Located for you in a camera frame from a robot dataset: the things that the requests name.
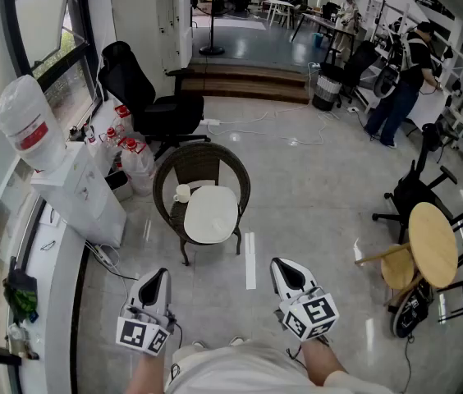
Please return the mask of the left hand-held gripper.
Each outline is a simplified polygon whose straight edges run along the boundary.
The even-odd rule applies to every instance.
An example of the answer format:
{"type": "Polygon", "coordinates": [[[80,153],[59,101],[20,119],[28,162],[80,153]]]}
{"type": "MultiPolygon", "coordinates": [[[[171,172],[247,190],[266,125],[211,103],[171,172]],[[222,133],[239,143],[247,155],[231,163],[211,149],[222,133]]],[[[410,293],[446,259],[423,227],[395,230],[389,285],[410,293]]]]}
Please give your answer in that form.
{"type": "Polygon", "coordinates": [[[129,305],[117,318],[115,342],[146,355],[159,356],[174,332],[176,318],[168,310],[171,302],[169,271],[158,268],[146,273],[133,283],[129,305]]]}

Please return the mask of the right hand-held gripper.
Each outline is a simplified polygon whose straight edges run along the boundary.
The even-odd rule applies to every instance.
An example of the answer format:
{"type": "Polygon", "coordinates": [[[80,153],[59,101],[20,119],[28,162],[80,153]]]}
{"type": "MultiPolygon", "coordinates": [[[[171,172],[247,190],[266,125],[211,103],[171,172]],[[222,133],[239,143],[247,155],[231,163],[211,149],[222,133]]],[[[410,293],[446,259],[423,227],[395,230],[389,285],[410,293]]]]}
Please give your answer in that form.
{"type": "Polygon", "coordinates": [[[274,292],[282,299],[275,314],[284,329],[299,341],[321,337],[332,329],[339,312],[332,295],[317,286],[308,268],[290,259],[273,258],[270,274],[274,292]]]}

